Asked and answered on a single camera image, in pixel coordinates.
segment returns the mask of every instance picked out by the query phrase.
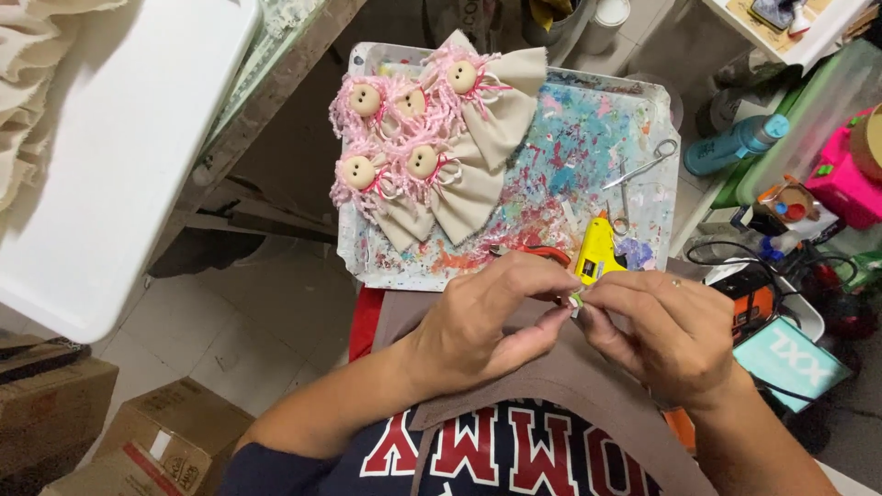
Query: red handle pliers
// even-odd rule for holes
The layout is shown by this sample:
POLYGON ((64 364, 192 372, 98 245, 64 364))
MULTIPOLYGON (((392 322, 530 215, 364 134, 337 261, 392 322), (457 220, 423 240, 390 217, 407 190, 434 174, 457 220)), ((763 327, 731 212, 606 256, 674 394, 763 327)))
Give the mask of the red handle pliers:
MULTIPOLYGON (((496 255, 497 257, 501 257, 508 253, 512 248, 507 248, 502 246, 501 244, 491 244, 490 245, 490 253, 496 255)), ((517 250, 519 252, 524 253, 532 253, 534 255, 539 255, 540 257, 545 257, 546 259, 551 259, 556 261, 558 264, 567 268, 570 266, 570 257, 566 256, 566 253, 561 252, 554 246, 519 246, 518 248, 513 248, 513 250, 517 250)))

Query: person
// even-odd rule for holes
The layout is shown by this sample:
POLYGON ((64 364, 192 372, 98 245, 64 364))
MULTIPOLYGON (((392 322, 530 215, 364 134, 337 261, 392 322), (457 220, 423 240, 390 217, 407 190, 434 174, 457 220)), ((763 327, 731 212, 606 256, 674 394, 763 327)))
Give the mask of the person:
MULTIPOLYGON (((454 278, 413 332, 258 418, 235 447, 219 494, 410 494, 420 433, 407 430, 408 409, 548 351, 572 308, 552 309, 514 334, 503 333, 503 322, 525 298, 567 296, 580 286, 566 269, 522 252, 454 278)), ((719 494, 838 494, 733 359, 730 299, 658 271, 605 274, 581 298, 588 343, 686 409, 699 466, 719 494), (630 334, 612 324, 611 312, 630 320, 630 334)), ((586 419, 541 401, 512 399, 463 415, 451 424, 448 448, 430 455, 419 494, 664 491, 616 451, 615 440, 589 432, 598 431, 586 419)))

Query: pink container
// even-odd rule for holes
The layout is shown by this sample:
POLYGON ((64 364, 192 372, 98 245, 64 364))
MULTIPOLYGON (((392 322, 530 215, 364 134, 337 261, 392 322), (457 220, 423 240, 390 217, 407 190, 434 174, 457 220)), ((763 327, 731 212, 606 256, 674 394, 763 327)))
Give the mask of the pink container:
POLYGON ((855 229, 882 222, 882 184, 873 183, 851 161, 851 129, 833 132, 805 187, 855 229))

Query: doll face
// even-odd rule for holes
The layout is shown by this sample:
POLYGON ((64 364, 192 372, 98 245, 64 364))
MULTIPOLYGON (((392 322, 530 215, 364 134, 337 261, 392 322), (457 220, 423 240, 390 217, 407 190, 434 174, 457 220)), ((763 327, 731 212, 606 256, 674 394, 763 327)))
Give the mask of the doll face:
POLYGON ((349 94, 349 107, 359 116, 373 116, 380 110, 380 93, 371 85, 355 85, 349 94))
POLYGON ((370 163, 368 157, 356 156, 346 159, 340 166, 343 173, 343 179, 356 190, 363 190, 374 182, 377 171, 374 170, 374 164, 370 163))
POLYGON ((422 90, 417 88, 398 100, 395 107, 405 116, 421 116, 426 111, 426 96, 422 94, 422 90))
POLYGON ((475 87, 478 71, 466 60, 460 60, 447 70, 447 82, 456 94, 466 94, 475 87))
POLYGON ((407 160, 407 172, 418 179, 425 179, 435 172, 438 164, 438 155, 429 145, 421 145, 414 148, 407 160))

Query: hand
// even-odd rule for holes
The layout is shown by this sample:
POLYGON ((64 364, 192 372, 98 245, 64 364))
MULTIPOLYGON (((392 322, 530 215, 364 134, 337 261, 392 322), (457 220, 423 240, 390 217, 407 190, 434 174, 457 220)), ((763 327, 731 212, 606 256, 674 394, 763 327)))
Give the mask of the hand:
POLYGON ((505 320, 526 297, 569 296, 579 279, 536 255, 508 252, 481 272, 455 277, 408 334, 408 370, 425 397, 454 393, 505 375, 551 349, 572 313, 560 306, 532 327, 503 335, 505 320))
POLYGON ((588 343, 687 410, 714 410, 752 387, 732 357, 734 302, 698 282, 658 271, 612 272, 581 294, 588 343), (609 312, 631 322, 616 328, 609 312))

